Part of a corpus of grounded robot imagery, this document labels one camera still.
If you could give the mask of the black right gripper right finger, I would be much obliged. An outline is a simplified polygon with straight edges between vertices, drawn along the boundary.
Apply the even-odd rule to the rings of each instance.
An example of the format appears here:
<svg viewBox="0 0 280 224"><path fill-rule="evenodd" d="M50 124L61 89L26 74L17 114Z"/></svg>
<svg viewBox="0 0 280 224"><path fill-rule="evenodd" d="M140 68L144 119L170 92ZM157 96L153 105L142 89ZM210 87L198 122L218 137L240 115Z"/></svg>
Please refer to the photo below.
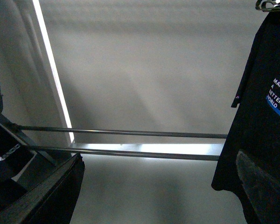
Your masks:
<svg viewBox="0 0 280 224"><path fill-rule="evenodd" d="M280 224L280 171L267 161L240 150L238 176L254 212L262 224Z"/></svg>

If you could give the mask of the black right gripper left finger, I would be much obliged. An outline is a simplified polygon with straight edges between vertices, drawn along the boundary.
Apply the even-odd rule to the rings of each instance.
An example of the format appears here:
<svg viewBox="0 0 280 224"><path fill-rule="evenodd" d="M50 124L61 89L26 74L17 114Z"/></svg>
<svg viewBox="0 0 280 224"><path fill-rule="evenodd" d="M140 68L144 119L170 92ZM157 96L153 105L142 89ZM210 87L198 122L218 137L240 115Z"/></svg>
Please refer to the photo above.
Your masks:
<svg viewBox="0 0 280 224"><path fill-rule="evenodd" d="M69 224L79 197L85 164L76 154L43 182L0 212L0 224Z"/></svg>

